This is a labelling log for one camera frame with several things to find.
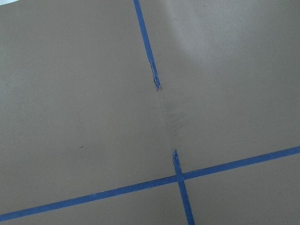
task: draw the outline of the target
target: blue tape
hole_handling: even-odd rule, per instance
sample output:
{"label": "blue tape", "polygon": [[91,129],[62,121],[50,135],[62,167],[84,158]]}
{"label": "blue tape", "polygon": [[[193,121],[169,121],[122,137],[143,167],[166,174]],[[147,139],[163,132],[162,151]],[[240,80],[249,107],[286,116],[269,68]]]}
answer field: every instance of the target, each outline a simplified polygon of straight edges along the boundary
{"label": "blue tape", "polygon": [[188,199],[188,191],[186,188],[186,185],[184,183],[184,179],[182,176],[182,171],[181,171],[181,166],[180,166],[180,161],[179,157],[177,154],[177,150],[174,151],[173,153],[173,162],[174,162],[174,168],[176,172],[176,177],[177,177],[177,182],[178,186],[180,189],[180,194],[184,206],[184,211],[186,212],[186,217],[187,217],[187,223],[188,225],[195,225],[192,209],[191,209],[191,204],[189,203]]}
{"label": "blue tape", "polygon": [[161,87],[161,85],[160,85],[160,81],[158,78],[158,71],[156,69],[156,65],[155,65],[155,61],[154,61],[154,57],[153,57],[153,53],[152,53],[152,49],[151,49],[151,45],[150,45],[150,41],[149,41],[147,29],[146,29],[146,24],[145,24],[144,17],[143,17],[141,5],[140,5],[139,0],[134,0],[134,4],[135,4],[135,10],[136,10],[136,14],[137,14],[137,19],[139,21],[140,28],[141,28],[142,38],[144,40],[144,45],[145,45],[148,61],[151,64],[154,83],[156,84],[156,87],[159,89]]}
{"label": "blue tape", "polygon": [[[272,153],[268,153],[268,154],[264,154],[264,155],[260,155],[260,156],[256,156],[256,157],[246,158],[246,159],[242,159],[242,160],[238,160],[238,161],[234,161],[234,162],[230,162],[230,163],[216,165],[216,166],[212,166],[212,167],[208,167],[208,168],[204,168],[204,169],[200,169],[200,170],[186,172],[186,173],[182,174],[182,177],[184,180],[188,180],[188,179],[205,176],[205,175],[212,174],[212,173],[218,173],[221,171],[231,170],[234,168],[247,166],[247,165],[251,165],[251,164],[256,164],[256,163],[261,163],[264,161],[282,158],[282,157],[286,157],[286,156],[291,156],[291,155],[299,154],[299,153],[300,153],[300,146],[295,147],[295,148],[281,150],[281,151],[275,151]],[[96,193],[96,194],[91,194],[91,195],[86,195],[86,196],[82,196],[82,197],[78,197],[78,198],[64,200],[61,202],[55,202],[55,203],[37,206],[37,207],[25,209],[25,210],[10,212],[10,213],[0,215],[0,222],[19,218],[19,217],[29,216],[29,215],[33,215],[33,214],[37,214],[37,213],[41,213],[41,212],[57,210],[57,209],[61,209],[61,208],[65,208],[65,207],[69,207],[69,206],[73,206],[73,205],[88,203],[88,202],[92,202],[92,201],[96,201],[96,200],[100,200],[100,199],[104,199],[104,198],[109,198],[109,197],[113,197],[113,196],[117,196],[117,195],[123,195],[123,194],[131,193],[131,192],[135,192],[135,191],[139,191],[139,190],[144,190],[144,189],[148,189],[148,188],[154,188],[154,187],[171,184],[171,183],[175,183],[175,182],[177,182],[177,177],[169,176],[169,177],[165,177],[165,178],[161,178],[161,179],[157,179],[157,180],[147,181],[144,183],[134,184],[134,185],[126,186],[126,187],[120,187],[117,189],[104,191],[104,192],[100,192],[100,193]]]}
{"label": "blue tape", "polygon": [[286,157],[286,156],[291,156],[291,155],[299,154],[299,153],[300,153],[300,146],[294,147],[291,149],[275,151],[275,152],[260,155],[260,156],[246,158],[246,159],[242,159],[242,160],[238,160],[238,161],[234,161],[234,162],[230,162],[230,163],[216,165],[216,166],[212,166],[212,167],[208,167],[208,168],[204,168],[204,169],[200,169],[200,170],[186,172],[183,174],[183,178],[185,180],[188,180],[188,179],[192,179],[192,178],[196,178],[196,177],[202,177],[202,176],[212,174],[212,173],[218,173],[221,171],[231,170],[234,168],[247,166],[247,165],[251,165],[251,164],[256,164],[256,163],[261,163],[261,162],[265,162],[265,161],[269,161],[269,160],[273,160],[273,159],[277,159],[277,158],[282,158],[282,157]]}

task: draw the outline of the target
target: gray floor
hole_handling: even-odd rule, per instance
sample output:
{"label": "gray floor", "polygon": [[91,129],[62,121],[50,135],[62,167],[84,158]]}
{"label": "gray floor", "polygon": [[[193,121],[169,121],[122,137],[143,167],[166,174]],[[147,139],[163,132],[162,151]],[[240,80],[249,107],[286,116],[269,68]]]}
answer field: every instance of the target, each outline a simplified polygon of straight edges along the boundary
{"label": "gray floor", "polygon": [[[0,214],[300,145],[300,2],[0,6]],[[300,156],[186,181],[196,224],[296,225]],[[177,184],[3,224],[187,224]]]}

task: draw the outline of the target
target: vertical blue tape line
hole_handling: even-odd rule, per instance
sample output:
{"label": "vertical blue tape line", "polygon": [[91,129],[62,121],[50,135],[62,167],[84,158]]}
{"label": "vertical blue tape line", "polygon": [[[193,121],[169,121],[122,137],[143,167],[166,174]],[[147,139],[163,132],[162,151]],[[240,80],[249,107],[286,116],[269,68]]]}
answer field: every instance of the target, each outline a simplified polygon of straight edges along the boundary
{"label": "vertical blue tape line", "polygon": [[96,200],[100,200],[100,199],[104,199],[104,198],[114,197],[117,195],[123,195],[123,194],[131,193],[131,192],[135,192],[135,191],[139,191],[139,190],[144,190],[144,189],[148,189],[148,188],[154,188],[154,187],[158,187],[161,185],[171,184],[171,183],[178,182],[179,179],[188,180],[188,179],[192,179],[192,178],[196,178],[196,177],[202,177],[202,176],[206,176],[206,175],[213,174],[213,173],[231,170],[231,169],[235,169],[235,168],[239,168],[239,167],[243,167],[243,166],[247,166],[247,165],[252,165],[252,164],[256,164],[256,163],[262,163],[265,161],[282,158],[282,157],[287,157],[287,156],[291,156],[291,155],[295,155],[295,154],[299,154],[299,153],[300,153],[300,146],[290,148],[290,149],[275,151],[275,152],[267,153],[267,154],[260,155],[260,156],[237,160],[237,161],[233,161],[230,163],[211,166],[211,167],[200,169],[200,170],[194,170],[194,171],[182,173],[181,168],[180,168],[179,158],[178,158],[178,155],[176,152],[173,154],[174,165],[175,165],[175,163],[178,163],[178,165],[179,165],[179,167],[175,166],[175,171],[176,171],[176,169],[179,168],[179,170],[176,171],[176,176],[174,175],[174,176],[164,177],[161,179],[151,180],[151,181],[147,181],[147,182],[143,182],[143,183],[139,183],[139,184],[133,184],[133,185],[126,186],[126,187],[120,187],[120,188],[113,189],[113,190],[99,192],[96,194],[86,195],[86,196],[68,199],[68,200],[64,200],[64,201],[60,201],[60,202],[54,202],[54,203],[47,204],[47,205],[41,205],[41,206],[37,206],[37,207],[25,209],[25,210],[19,210],[19,211],[2,214],[2,215],[0,215],[0,222],[15,219],[15,218],[20,218],[20,217],[25,217],[25,216],[29,216],[29,215],[33,215],[33,214],[37,214],[37,213],[47,212],[47,211],[51,211],[51,210],[57,210],[57,209],[61,209],[61,208],[65,208],[65,207],[69,207],[69,206],[73,206],[73,205],[88,203],[88,202],[92,202],[92,201],[96,201]]}
{"label": "vertical blue tape line", "polygon": [[144,17],[143,17],[141,5],[140,5],[139,0],[134,0],[134,4],[135,4],[135,10],[136,10],[136,14],[137,14],[137,19],[139,21],[140,28],[141,28],[142,38],[143,38],[144,44],[145,44],[148,61],[151,64],[154,83],[156,84],[156,87],[159,89],[161,87],[161,85],[160,85],[160,81],[158,78],[158,71],[156,69],[156,65],[155,65],[155,61],[154,61],[154,57],[153,57],[153,53],[152,53],[152,49],[151,49],[151,45],[150,45],[150,41],[149,41],[147,29],[146,29],[146,24],[145,24]]}
{"label": "vertical blue tape line", "polygon": [[193,217],[193,213],[192,213],[192,209],[191,209],[191,204],[189,203],[189,199],[188,199],[187,188],[184,183],[183,176],[182,176],[182,171],[181,171],[181,166],[180,166],[180,161],[179,161],[179,157],[177,154],[177,150],[175,150],[173,153],[173,162],[174,162],[176,178],[177,178],[177,182],[178,182],[178,186],[180,189],[180,194],[181,194],[181,198],[182,198],[182,202],[183,202],[183,206],[184,206],[184,211],[186,212],[186,216],[187,216],[188,225],[195,225],[195,221],[194,221],[194,217]]}

